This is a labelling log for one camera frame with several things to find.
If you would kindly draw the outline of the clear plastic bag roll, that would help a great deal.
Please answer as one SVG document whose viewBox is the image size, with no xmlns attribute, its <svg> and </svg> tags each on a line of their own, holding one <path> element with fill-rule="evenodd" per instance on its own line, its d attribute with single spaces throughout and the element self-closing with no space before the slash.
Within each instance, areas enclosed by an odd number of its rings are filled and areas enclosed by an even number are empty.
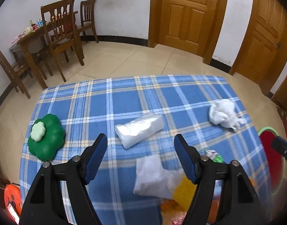
<svg viewBox="0 0 287 225">
<path fill-rule="evenodd" d="M 130 149 L 139 142 L 148 139 L 164 128 L 164 121 L 160 114 L 148 112 L 126 124 L 117 124 L 115 133 L 125 149 Z"/>
</svg>

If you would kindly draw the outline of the white plastic wrapper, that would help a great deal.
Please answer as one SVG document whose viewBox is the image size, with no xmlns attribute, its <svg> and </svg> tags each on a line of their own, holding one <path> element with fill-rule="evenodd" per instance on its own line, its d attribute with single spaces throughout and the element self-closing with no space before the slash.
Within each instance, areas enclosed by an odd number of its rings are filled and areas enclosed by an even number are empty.
<svg viewBox="0 0 287 225">
<path fill-rule="evenodd" d="M 158 154 L 136 160 L 136 180 L 133 193 L 138 196 L 153 196 L 173 199 L 173 193 L 183 178 L 183 169 L 166 170 Z"/>
</svg>

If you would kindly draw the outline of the white tissue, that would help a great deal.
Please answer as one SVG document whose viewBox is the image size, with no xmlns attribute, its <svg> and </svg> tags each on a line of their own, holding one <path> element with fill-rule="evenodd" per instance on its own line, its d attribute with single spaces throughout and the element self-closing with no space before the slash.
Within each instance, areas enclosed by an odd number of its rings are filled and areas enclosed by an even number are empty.
<svg viewBox="0 0 287 225">
<path fill-rule="evenodd" d="M 208 112 L 209 121 L 214 125 L 237 131 L 247 120 L 238 118 L 235 112 L 235 104 L 229 99 L 215 100 Z"/>
</svg>

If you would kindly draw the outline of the red bucket green rim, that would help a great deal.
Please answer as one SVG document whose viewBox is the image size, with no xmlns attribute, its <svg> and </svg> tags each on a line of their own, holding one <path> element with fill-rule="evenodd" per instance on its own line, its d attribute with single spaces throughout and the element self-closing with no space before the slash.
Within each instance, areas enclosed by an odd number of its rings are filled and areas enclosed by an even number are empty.
<svg viewBox="0 0 287 225">
<path fill-rule="evenodd" d="M 257 133 L 266 154 L 271 177 L 271 189 L 273 192 L 275 192 L 280 187 L 282 182 L 283 157 L 272 148 L 271 144 L 273 140 L 279 136 L 279 134 L 272 127 L 263 127 L 258 130 Z"/>
</svg>

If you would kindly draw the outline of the green small toy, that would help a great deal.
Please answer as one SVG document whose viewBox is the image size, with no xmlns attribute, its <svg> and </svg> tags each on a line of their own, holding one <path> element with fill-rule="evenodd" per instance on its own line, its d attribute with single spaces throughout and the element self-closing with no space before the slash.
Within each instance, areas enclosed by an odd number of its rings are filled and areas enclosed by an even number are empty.
<svg viewBox="0 0 287 225">
<path fill-rule="evenodd" d="M 208 148 L 204 148 L 204 149 L 201 149 L 199 151 L 199 154 L 200 155 L 205 155 L 207 156 L 208 158 L 210 158 L 211 160 L 213 160 L 214 162 L 217 162 L 217 163 L 225 163 L 225 161 L 223 160 L 222 156 L 219 155 L 217 153 L 217 151 L 213 150 L 213 149 L 208 149 Z"/>
</svg>

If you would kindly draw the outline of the wooden cabinet door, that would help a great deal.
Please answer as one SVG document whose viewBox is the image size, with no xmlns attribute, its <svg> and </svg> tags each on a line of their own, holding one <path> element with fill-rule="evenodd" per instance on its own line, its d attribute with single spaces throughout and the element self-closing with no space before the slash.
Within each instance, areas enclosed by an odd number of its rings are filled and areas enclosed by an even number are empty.
<svg viewBox="0 0 287 225">
<path fill-rule="evenodd" d="M 271 99 L 278 107 L 287 112 L 287 76 Z"/>
</svg>

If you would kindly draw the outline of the green flower-shaped toy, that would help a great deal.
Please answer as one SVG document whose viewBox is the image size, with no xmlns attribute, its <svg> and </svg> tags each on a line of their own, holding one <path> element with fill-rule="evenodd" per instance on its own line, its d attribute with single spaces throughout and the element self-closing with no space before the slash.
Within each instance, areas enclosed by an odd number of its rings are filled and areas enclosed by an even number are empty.
<svg viewBox="0 0 287 225">
<path fill-rule="evenodd" d="M 63 146 L 65 131 L 56 115 L 46 114 L 31 127 L 28 138 L 29 152 L 41 161 L 52 161 Z"/>
</svg>

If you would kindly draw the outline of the blue plaid tablecloth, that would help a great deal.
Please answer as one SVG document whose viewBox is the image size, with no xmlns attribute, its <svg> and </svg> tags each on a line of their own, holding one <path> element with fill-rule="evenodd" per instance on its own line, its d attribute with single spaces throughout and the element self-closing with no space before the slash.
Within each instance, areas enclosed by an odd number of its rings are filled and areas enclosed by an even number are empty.
<svg viewBox="0 0 287 225">
<path fill-rule="evenodd" d="M 247 120 L 236 132 L 209 121 L 211 104 L 221 99 L 234 102 L 237 117 Z M 164 128 L 125 149 L 115 126 L 150 111 L 162 116 Z M 59 118 L 66 134 L 54 164 L 81 154 L 100 133 L 108 138 L 101 166 L 86 188 L 102 224 L 161 224 L 160 200 L 133 193 L 136 160 L 158 154 L 164 168 L 179 169 L 173 145 L 176 134 L 198 150 L 217 151 L 227 163 L 238 160 L 255 182 L 259 200 L 265 205 L 271 203 L 263 146 L 241 99 L 222 77 L 150 75 L 60 85 L 42 91 L 30 122 L 49 113 Z"/>
</svg>

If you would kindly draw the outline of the right wooden door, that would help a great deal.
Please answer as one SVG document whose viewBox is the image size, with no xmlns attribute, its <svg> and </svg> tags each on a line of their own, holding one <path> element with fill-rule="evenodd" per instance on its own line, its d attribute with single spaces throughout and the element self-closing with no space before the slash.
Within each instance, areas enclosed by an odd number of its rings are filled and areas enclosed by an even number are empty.
<svg viewBox="0 0 287 225">
<path fill-rule="evenodd" d="M 253 0 L 251 16 L 229 73 L 239 73 L 269 95 L 287 62 L 287 11 L 278 0 Z"/>
</svg>

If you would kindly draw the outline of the wooden chair at left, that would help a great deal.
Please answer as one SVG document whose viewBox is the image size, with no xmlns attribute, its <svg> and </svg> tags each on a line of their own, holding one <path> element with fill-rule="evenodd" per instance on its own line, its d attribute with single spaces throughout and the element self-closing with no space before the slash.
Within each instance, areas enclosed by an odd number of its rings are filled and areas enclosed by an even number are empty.
<svg viewBox="0 0 287 225">
<path fill-rule="evenodd" d="M 31 78 L 33 77 L 26 59 L 22 58 L 11 65 L 0 50 L 0 65 L 10 79 L 11 85 L 16 90 L 16 92 L 18 92 L 17 88 L 19 88 L 20 91 L 25 94 L 28 99 L 30 99 L 31 96 L 21 80 L 21 77 L 25 73 L 28 73 Z"/>
</svg>

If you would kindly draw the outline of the wooden dining table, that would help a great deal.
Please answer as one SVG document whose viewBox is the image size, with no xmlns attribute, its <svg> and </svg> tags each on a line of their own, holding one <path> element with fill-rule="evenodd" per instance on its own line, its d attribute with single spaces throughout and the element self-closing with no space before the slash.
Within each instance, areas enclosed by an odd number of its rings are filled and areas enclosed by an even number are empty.
<svg viewBox="0 0 287 225">
<path fill-rule="evenodd" d="M 74 51 L 76 52 L 76 55 L 79 58 L 81 65 L 83 66 L 84 54 L 75 18 L 75 15 L 77 13 L 77 11 L 74 11 L 73 13 L 72 28 L 73 32 L 75 32 L 75 41 L 72 46 L 74 47 Z M 44 27 L 39 27 L 27 34 L 26 36 L 20 38 L 9 48 L 9 50 L 13 53 L 15 59 L 18 58 L 17 52 L 21 51 L 23 53 L 24 57 L 26 58 L 26 62 L 28 63 L 28 66 L 33 72 L 33 76 L 35 76 L 42 89 L 46 89 L 48 87 L 45 83 L 45 79 L 47 78 L 44 78 L 43 74 L 40 72 L 39 67 L 36 65 L 32 55 L 34 53 L 38 54 L 39 51 L 44 49 L 45 47 L 47 47 L 47 41 L 46 35 L 44 33 Z"/>
</svg>

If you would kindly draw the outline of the wooden chair near table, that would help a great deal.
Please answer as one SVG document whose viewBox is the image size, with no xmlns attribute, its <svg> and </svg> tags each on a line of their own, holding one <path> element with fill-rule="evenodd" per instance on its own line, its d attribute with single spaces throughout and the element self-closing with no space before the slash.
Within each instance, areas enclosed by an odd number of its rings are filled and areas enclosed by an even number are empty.
<svg viewBox="0 0 287 225">
<path fill-rule="evenodd" d="M 80 64 L 84 66 L 81 39 L 75 23 L 74 2 L 61 0 L 40 8 L 49 52 L 64 81 L 66 78 L 57 60 L 59 54 L 73 47 Z"/>
</svg>

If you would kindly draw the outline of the left wooden door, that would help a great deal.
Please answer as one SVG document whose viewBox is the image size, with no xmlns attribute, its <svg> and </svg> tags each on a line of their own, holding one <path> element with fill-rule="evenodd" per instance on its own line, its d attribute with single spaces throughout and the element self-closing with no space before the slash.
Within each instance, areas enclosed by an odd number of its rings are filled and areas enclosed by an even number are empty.
<svg viewBox="0 0 287 225">
<path fill-rule="evenodd" d="M 209 64 L 222 28 L 227 0 L 151 0 L 148 46 L 190 52 Z"/>
</svg>

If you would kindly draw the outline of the far wooden chair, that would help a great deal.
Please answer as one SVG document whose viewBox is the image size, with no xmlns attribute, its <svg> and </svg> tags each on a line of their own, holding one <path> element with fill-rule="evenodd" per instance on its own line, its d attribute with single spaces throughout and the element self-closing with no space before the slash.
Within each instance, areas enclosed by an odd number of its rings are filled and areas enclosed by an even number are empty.
<svg viewBox="0 0 287 225">
<path fill-rule="evenodd" d="M 86 31 L 92 30 L 95 42 L 99 43 L 99 39 L 96 32 L 95 27 L 95 2 L 96 0 L 86 0 L 80 2 L 80 22 L 81 26 L 79 27 L 79 33 L 82 33 L 85 41 L 88 41 L 88 36 L 86 35 Z"/>
</svg>

